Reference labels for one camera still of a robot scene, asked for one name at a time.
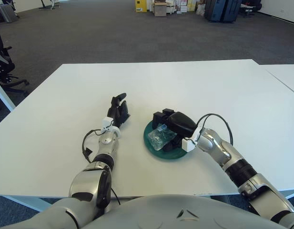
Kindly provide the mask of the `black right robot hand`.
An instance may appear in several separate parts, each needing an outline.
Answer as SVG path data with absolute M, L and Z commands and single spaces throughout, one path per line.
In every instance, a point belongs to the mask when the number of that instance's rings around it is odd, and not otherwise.
M 181 148 L 182 139 L 191 137 L 196 129 L 196 123 L 191 118 L 168 108 L 153 114 L 152 128 L 157 128 L 159 124 L 165 124 L 169 130 L 176 133 L 176 136 L 163 146 L 164 152 Z

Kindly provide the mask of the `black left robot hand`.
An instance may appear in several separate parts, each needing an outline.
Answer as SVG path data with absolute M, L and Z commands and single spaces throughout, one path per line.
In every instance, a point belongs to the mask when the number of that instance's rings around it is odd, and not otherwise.
M 120 127 L 130 117 L 126 101 L 126 93 L 122 93 L 111 100 L 111 107 L 108 110 L 107 116 L 113 119 L 113 126 Z

